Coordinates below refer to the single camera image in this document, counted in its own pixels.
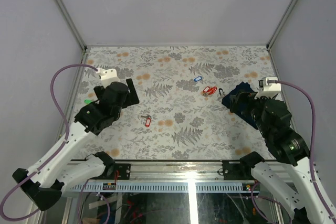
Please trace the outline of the red key tag with key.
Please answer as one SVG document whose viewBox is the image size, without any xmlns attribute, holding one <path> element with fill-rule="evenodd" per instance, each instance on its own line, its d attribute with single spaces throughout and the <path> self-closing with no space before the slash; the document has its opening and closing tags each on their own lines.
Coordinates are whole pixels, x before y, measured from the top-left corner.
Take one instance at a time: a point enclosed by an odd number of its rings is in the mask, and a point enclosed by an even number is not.
<svg viewBox="0 0 336 224">
<path fill-rule="evenodd" d="M 150 115 L 142 115 L 141 118 L 145 119 L 145 123 L 144 123 L 145 127 L 149 127 L 151 125 L 152 119 Z"/>
</svg>

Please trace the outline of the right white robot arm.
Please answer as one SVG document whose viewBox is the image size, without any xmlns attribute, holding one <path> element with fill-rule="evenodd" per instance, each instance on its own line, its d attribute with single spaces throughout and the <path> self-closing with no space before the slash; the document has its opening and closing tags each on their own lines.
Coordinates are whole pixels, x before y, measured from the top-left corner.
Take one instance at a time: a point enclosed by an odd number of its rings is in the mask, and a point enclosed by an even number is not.
<svg viewBox="0 0 336 224">
<path fill-rule="evenodd" d="M 291 113 L 284 102 L 257 97 L 256 92 L 239 90 L 229 95 L 230 111 L 251 117 L 276 161 L 295 186 L 292 190 L 257 152 L 240 159 L 239 172 L 265 186 L 299 223 L 335 223 L 335 206 L 320 188 L 309 151 L 303 138 L 290 127 Z"/>
</svg>

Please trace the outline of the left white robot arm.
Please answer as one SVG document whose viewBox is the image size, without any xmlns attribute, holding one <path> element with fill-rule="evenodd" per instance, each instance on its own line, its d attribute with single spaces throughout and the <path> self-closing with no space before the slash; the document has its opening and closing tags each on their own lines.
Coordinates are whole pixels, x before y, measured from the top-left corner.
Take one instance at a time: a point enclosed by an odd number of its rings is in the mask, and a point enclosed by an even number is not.
<svg viewBox="0 0 336 224">
<path fill-rule="evenodd" d="M 132 79 L 125 83 L 115 81 L 106 87 L 96 86 L 94 91 L 97 100 L 82 107 L 75 115 L 69 134 L 63 135 L 34 165 L 28 169 L 19 168 L 12 175 L 41 211 L 55 205 L 63 193 L 75 185 L 97 177 L 109 179 L 115 174 L 115 161 L 104 151 L 66 170 L 71 159 L 88 141 L 120 118 L 122 109 L 140 102 Z"/>
</svg>

